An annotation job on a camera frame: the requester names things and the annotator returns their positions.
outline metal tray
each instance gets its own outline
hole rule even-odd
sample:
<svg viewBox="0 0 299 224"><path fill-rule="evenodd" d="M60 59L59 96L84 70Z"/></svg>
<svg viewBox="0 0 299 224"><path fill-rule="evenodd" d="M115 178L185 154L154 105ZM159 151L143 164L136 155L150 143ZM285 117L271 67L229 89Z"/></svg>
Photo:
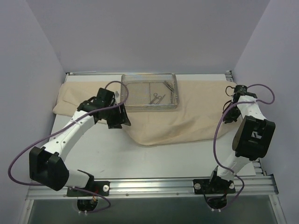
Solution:
<svg viewBox="0 0 299 224"><path fill-rule="evenodd" d="M129 98L127 111L174 110L179 104L178 83L175 74L134 74L122 75L121 81L127 85ZM126 90L121 87L121 101Z"/></svg>

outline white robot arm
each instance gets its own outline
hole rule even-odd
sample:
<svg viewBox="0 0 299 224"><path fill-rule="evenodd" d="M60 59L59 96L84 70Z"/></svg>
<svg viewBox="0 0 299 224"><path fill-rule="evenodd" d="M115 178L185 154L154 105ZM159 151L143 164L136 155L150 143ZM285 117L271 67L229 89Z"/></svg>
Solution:
<svg viewBox="0 0 299 224"><path fill-rule="evenodd" d="M226 115L223 119L224 123L231 123L236 122L240 115L242 116L242 123L233 139L233 150L225 162L221 163L223 167L217 166L209 180L194 180L201 185L201 191L194 188L196 194L223 194L222 197L206 199L213 209L226 206L226 194L235 193L232 184L235 175L249 162L263 158L267 154L275 123L263 116L256 101L256 94L247 92L246 86L235 87L230 105L224 110ZM237 104L226 111L237 102L248 102L248 104Z"/></svg>
<svg viewBox="0 0 299 224"><path fill-rule="evenodd" d="M66 125L75 122L73 126L41 148L34 147L31 149L29 153L30 178L54 190L60 190L64 186L93 190L94 177L81 170L68 169L64 161L81 136L93 127L98 120L105 119L108 128L121 128L121 124L131 125L124 105L111 110L95 112L78 120L78 118L91 111L115 104L114 93L103 88L99 89L96 97L81 103Z"/></svg>
<svg viewBox="0 0 299 224"><path fill-rule="evenodd" d="M247 117L253 117L258 120L267 120L266 117L263 116L256 102L256 98L254 98L253 96L240 96L238 102L255 102L254 104L237 105L237 108L241 112L242 118L245 118L247 116ZM236 134L236 137L234 138L235 141L238 141L237 140L238 137L239 137L238 134ZM253 131L251 137L261 139L261 136L257 134L257 131ZM236 153L233 148L233 151L231 152L230 156L225 160L223 166L232 169L235 172L235 174L237 174L247 163L250 163L251 160L248 157L243 157L243 156L237 157L235 154ZM217 176L219 176L221 179L226 181L233 181L235 177L235 175L232 172L222 167L218 167Z"/></svg>

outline scissors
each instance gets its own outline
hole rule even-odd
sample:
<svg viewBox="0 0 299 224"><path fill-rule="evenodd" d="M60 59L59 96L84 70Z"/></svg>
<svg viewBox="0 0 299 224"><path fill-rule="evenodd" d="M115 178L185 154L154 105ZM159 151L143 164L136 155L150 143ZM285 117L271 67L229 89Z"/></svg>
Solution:
<svg viewBox="0 0 299 224"><path fill-rule="evenodd" d="M149 104L154 103L156 99L162 99L162 96L158 96L158 94L155 92L155 93L154 93L154 98L150 101Z"/></svg>

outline beige cloth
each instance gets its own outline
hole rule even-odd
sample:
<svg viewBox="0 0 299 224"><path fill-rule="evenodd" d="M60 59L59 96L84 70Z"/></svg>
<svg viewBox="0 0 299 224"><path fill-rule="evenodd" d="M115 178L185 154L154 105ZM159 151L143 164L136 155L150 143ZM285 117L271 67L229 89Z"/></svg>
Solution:
<svg viewBox="0 0 299 224"><path fill-rule="evenodd" d="M107 83L63 84L53 112L72 116L81 102L95 96L99 88L105 87ZM225 94L228 85L235 86L227 81L178 81L180 103L176 110L128 112L132 126L123 126L124 130L135 142L145 146L212 139L223 105L231 99ZM120 92L120 84L113 83L108 89ZM221 125L218 137L236 125Z"/></svg>

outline bolt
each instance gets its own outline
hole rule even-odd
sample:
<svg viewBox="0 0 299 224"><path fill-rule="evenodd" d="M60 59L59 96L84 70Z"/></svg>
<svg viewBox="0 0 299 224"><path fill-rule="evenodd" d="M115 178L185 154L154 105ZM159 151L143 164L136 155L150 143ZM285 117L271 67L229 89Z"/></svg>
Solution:
<svg viewBox="0 0 299 224"><path fill-rule="evenodd" d="M104 185L103 186L103 191L104 192L108 192L109 191L109 186L108 185Z"/></svg>
<svg viewBox="0 0 299 224"><path fill-rule="evenodd" d="M199 189L201 188L201 186L200 186L199 183L196 183L196 184L194 185L194 188L195 188L196 190L199 190Z"/></svg>

